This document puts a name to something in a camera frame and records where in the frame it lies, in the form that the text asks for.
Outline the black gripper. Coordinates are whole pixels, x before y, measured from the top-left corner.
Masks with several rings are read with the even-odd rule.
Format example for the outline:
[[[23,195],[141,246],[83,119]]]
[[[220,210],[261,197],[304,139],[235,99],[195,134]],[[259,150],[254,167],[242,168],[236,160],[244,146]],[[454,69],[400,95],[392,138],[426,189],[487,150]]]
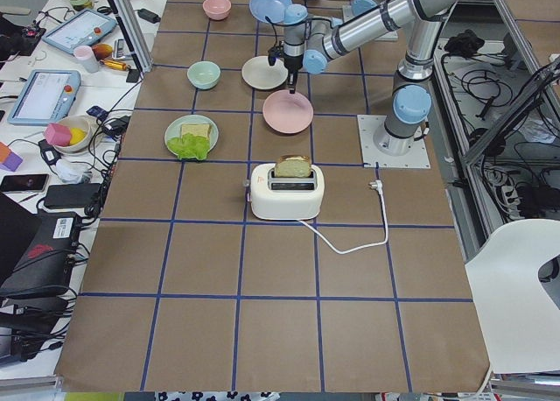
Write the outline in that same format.
[[[287,77],[287,89],[291,95],[294,95],[297,86],[297,72],[303,67],[303,56],[290,56],[285,54],[283,57],[283,64],[289,72]]]

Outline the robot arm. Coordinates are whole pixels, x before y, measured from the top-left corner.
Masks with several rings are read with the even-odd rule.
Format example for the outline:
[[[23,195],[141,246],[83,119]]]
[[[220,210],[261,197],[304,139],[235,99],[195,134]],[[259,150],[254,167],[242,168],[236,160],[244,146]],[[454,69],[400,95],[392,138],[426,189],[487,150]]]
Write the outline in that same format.
[[[410,30],[408,49],[396,76],[423,82],[432,73],[432,54],[438,32],[458,0],[354,0],[353,17],[338,23],[311,16],[305,6],[290,4],[281,22],[283,63],[288,70],[287,88],[296,91],[298,73],[323,73],[328,63],[368,42],[402,28]]]

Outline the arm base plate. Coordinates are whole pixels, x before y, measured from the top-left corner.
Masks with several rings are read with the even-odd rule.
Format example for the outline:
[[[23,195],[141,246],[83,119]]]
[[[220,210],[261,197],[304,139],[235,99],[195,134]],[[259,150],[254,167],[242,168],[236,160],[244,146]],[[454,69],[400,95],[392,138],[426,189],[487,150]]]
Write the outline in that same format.
[[[385,119],[386,116],[357,116],[363,166],[430,169],[421,127],[417,126],[412,137],[396,138],[386,131]]]

